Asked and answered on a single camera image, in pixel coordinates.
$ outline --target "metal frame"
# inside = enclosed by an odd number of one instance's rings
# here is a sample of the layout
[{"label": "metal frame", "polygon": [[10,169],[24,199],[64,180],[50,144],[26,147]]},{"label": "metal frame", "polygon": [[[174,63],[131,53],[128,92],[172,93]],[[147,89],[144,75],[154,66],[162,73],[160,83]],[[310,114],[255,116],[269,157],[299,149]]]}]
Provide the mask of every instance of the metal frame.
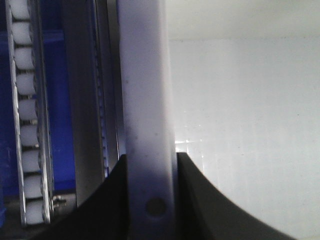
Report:
[{"label": "metal frame", "polygon": [[13,117],[14,117],[14,130],[15,130],[15,147],[16,159],[18,169],[19,181],[19,199],[20,199],[20,218],[22,226],[27,225],[26,219],[26,197],[24,192],[24,171],[22,168],[22,145],[20,141],[20,118],[18,112],[18,89],[17,89],[17,75],[16,75],[16,62],[14,59],[15,43],[12,35],[12,13],[9,0],[5,1],[6,8],[6,24],[8,32],[8,47],[9,47],[9,61],[11,71],[11,87],[12,87],[12,103],[13,103]]},{"label": "metal frame", "polygon": [[[110,25],[109,16],[107,12],[107,1],[106,0],[94,0],[94,19],[95,19],[95,42],[96,42],[96,55],[97,55],[97,64],[99,71],[99,80],[102,87],[103,94],[103,108],[105,113],[105,118],[100,118],[105,121],[105,137],[106,137],[106,147],[107,147],[107,160],[108,168],[111,171],[121,154],[121,148],[124,141],[124,137],[119,136],[119,129],[123,129],[123,117],[117,117],[117,108],[116,108],[116,98],[118,96],[122,100],[121,88],[120,91],[117,91],[115,86],[121,78],[116,79],[115,76],[117,73],[113,70],[112,59],[112,49],[110,41]],[[122,101],[120,103],[120,111],[122,113]]]},{"label": "metal frame", "polygon": [[53,209],[54,174],[51,153],[50,123],[46,73],[44,65],[44,44],[41,25],[40,0],[30,1],[30,21],[33,29],[34,74],[37,84],[39,149],[42,173],[43,217],[51,222]]},{"label": "metal frame", "polygon": [[177,159],[165,1],[119,0],[130,239],[176,239]]}]

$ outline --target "blue panel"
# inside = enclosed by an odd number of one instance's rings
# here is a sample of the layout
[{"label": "blue panel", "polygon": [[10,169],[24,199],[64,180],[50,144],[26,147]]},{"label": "blue panel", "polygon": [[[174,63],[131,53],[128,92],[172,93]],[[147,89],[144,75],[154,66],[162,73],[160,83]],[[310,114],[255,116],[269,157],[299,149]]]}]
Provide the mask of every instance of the blue panel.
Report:
[{"label": "blue panel", "polygon": [[62,33],[46,34],[44,57],[56,189],[75,187],[75,163],[65,46]]},{"label": "blue panel", "polygon": [[4,194],[18,194],[15,125],[7,35],[0,35],[0,176]]}]

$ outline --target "gray surface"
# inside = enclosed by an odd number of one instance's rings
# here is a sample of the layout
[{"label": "gray surface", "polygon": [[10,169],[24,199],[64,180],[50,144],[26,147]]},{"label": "gray surface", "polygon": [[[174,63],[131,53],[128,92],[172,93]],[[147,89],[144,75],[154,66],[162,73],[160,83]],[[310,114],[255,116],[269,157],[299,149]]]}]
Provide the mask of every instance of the gray surface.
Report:
[{"label": "gray surface", "polygon": [[85,0],[62,1],[78,206],[105,177],[90,9]]}]

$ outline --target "white plastic bar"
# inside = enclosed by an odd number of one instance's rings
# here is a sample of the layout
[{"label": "white plastic bar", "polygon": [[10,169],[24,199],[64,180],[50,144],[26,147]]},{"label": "white plastic bar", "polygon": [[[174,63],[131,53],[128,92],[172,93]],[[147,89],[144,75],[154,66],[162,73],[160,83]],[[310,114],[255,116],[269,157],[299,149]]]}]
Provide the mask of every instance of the white plastic bar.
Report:
[{"label": "white plastic bar", "polygon": [[176,239],[177,174],[164,0],[119,0],[130,239]]}]

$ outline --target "vertical metal strip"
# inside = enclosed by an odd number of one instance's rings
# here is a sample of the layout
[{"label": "vertical metal strip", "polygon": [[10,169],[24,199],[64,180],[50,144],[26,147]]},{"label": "vertical metal strip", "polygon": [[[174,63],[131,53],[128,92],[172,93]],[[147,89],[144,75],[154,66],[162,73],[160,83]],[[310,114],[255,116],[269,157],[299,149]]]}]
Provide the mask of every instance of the vertical metal strip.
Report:
[{"label": "vertical metal strip", "polygon": [[96,62],[91,42],[91,3],[86,0],[62,0],[61,5],[79,206],[105,179]]},{"label": "vertical metal strip", "polygon": [[53,212],[54,175],[51,154],[50,123],[47,100],[47,83],[44,65],[44,45],[41,24],[40,0],[31,0],[30,21],[33,29],[33,51],[35,77],[37,84],[38,132],[40,160],[42,170],[43,218],[45,223],[51,222]]},{"label": "vertical metal strip", "polygon": [[18,112],[18,89],[16,82],[16,62],[14,59],[15,43],[12,35],[12,13],[10,8],[10,0],[5,1],[6,8],[6,24],[8,33],[8,47],[9,47],[9,60],[11,71],[11,87],[12,87],[12,103],[13,103],[13,117],[14,117],[14,130],[15,130],[15,145],[16,145],[16,158],[18,169],[19,181],[19,198],[20,198],[20,216],[21,224],[23,227],[27,225],[26,219],[26,197],[24,192],[24,172],[22,168],[22,145],[20,141],[20,118]]},{"label": "vertical metal strip", "polygon": [[165,1],[119,0],[130,239],[176,239],[177,160]]},{"label": "vertical metal strip", "polygon": [[99,72],[98,81],[100,81],[101,96],[103,101],[103,111],[105,140],[107,149],[108,168],[111,171],[119,159],[119,138],[115,95],[119,94],[115,89],[115,74],[113,72],[113,62],[110,42],[110,28],[106,0],[94,0],[95,13],[95,41],[97,53],[97,71]]}]

